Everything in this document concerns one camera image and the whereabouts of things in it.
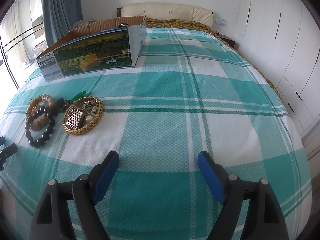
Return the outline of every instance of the blue curtain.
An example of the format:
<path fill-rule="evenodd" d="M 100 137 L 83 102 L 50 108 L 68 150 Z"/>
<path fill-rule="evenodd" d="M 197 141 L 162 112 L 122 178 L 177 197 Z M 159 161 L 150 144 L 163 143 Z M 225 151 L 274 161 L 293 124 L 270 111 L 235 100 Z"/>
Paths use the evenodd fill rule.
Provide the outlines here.
<path fill-rule="evenodd" d="M 83 19 L 81 0 L 42 0 L 44 34 L 48 47 Z"/>

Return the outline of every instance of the blue gripper pad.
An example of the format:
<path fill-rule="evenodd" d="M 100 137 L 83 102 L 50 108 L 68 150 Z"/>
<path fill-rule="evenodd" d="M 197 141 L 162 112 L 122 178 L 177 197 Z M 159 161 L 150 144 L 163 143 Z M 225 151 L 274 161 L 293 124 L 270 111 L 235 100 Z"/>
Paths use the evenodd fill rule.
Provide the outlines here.
<path fill-rule="evenodd" d="M 108 187 L 110 186 L 110 183 L 118 167 L 119 167 L 119 155 L 116 152 L 113 155 L 112 159 L 107 164 L 106 168 L 104 169 L 100 178 L 98 179 L 97 183 L 94 186 L 95 194 L 92 198 L 92 202 L 94 205 L 96 205 L 99 201 L 101 201 L 106 195 Z"/>
<path fill-rule="evenodd" d="M 199 153 L 198 166 L 211 191 L 213 199 L 223 205 L 227 199 L 225 192 L 228 183 L 227 172 L 221 165 L 215 164 L 206 151 Z"/>

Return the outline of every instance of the gold tray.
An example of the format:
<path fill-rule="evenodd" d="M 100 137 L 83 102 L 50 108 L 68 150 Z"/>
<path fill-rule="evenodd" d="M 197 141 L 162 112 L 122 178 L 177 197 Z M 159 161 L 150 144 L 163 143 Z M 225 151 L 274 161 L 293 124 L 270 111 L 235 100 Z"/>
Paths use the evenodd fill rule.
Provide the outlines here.
<path fill-rule="evenodd" d="M 96 97 L 85 97 L 85 98 L 81 98 L 77 101 L 75 101 L 74 103 L 79 103 L 79 104 L 82 104 L 86 101 L 95 101 L 97 104 L 98 104 L 98 113 L 97 115 L 92 119 L 91 122 L 89 122 L 86 126 L 80 128 L 80 129 L 77 129 L 77 130 L 72 130 L 72 129 L 69 129 L 67 126 L 66 126 L 66 122 L 67 122 L 67 119 L 68 119 L 68 114 L 69 112 L 72 110 L 72 106 L 73 104 L 68 108 L 68 110 L 66 111 L 66 113 L 64 114 L 64 117 L 63 117 L 63 128 L 65 129 L 66 132 L 68 133 L 71 133 L 73 135 L 80 135 L 80 134 L 84 134 L 88 131 L 90 131 L 93 127 L 95 127 L 97 125 L 97 123 L 99 122 L 101 116 L 102 116 L 102 113 L 103 113 L 103 104 L 102 102 L 100 101 L 99 98 L 96 98 Z"/>

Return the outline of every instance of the white wardrobe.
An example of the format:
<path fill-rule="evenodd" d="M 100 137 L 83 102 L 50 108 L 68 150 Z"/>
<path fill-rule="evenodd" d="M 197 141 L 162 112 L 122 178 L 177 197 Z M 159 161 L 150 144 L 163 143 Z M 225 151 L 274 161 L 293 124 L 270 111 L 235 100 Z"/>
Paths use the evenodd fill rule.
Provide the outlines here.
<path fill-rule="evenodd" d="M 301 0 L 241 0 L 234 40 L 306 136 L 320 122 L 320 30 L 307 8 Z"/>

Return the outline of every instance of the silver screw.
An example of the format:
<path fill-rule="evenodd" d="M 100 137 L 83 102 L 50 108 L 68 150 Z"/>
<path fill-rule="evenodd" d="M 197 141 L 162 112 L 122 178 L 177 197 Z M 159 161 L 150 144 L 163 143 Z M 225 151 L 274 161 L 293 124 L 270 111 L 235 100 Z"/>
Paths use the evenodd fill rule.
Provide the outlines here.
<path fill-rule="evenodd" d="M 230 180 L 236 180 L 238 178 L 237 175 L 235 175 L 235 174 L 229 174 L 228 177 Z"/>
<path fill-rule="evenodd" d="M 82 174 L 81 176 L 80 176 L 80 180 L 86 180 L 86 179 L 88 179 L 89 178 L 89 175 L 88 174 Z"/>
<path fill-rule="evenodd" d="M 263 185 L 267 185 L 269 183 L 269 181 L 267 179 L 261 179 L 261 183 Z"/>
<path fill-rule="evenodd" d="M 49 184 L 50 186 L 53 186 L 54 184 L 56 184 L 56 180 L 55 180 L 55 179 L 50 179 L 49 182 L 48 182 L 48 184 Z"/>

